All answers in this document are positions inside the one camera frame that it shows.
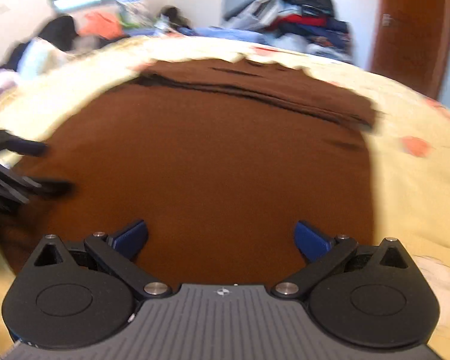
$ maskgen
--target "yellow bedsheet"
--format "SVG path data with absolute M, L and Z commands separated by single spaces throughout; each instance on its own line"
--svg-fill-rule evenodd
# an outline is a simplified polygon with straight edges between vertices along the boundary
M 379 111 L 364 133 L 373 165 L 376 242 L 399 238 L 414 256 L 440 301 L 430 345 L 450 360 L 450 112 L 411 89 L 357 67 L 235 40 L 136 37 L 74 61 L 0 98 L 0 128 L 43 140 L 100 93 L 136 76 L 154 60 L 219 58 L 279 62 L 372 100 Z M 414 151 L 404 142 L 412 142 Z M 19 157 L 3 154 L 14 164 Z M 0 255 L 0 304 L 13 275 Z M 0 317 L 0 353 L 11 341 Z

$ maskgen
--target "brown cloth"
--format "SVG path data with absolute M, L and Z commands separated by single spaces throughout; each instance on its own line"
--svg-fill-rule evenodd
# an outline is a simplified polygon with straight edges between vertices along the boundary
M 99 96 L 17 172 L 76 184 L 34 201 L 0 242 L 19 270 L 44 234 L 80 240 L 137 218 L 137 264 L 179 283 L 265 283 L 304 266 L 294 228 L 372 242 L 366 98 L 278 64 L 157 62 Z

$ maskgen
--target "orange cloth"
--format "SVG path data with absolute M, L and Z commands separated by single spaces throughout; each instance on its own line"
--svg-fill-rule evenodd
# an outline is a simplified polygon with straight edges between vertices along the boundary
M 113 39 L 124 35 L 119 19 L 108 12 L 93 11 L 87 13 L 88 23 L 78 31 L 80 36 L 99 35 L 102 38 Z

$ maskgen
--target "wooden door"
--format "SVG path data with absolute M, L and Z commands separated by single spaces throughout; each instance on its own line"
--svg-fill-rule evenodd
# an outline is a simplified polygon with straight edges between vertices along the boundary
M 382 0 L 371 71 L 432 98 L 450 48 L 450 0 Z

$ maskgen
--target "silver screw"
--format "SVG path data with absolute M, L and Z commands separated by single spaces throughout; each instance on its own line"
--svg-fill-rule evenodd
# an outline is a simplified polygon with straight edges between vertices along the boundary
M 162 295 L 168 291 L 168 286 L 165 283 L 152 282 L 143 287 L 143 290 L 149 295 Z
M 295 283 L 280 283 L 275 286 L 275 291 L 282 295 L 293 295 L 299 291 L 299 286 Z

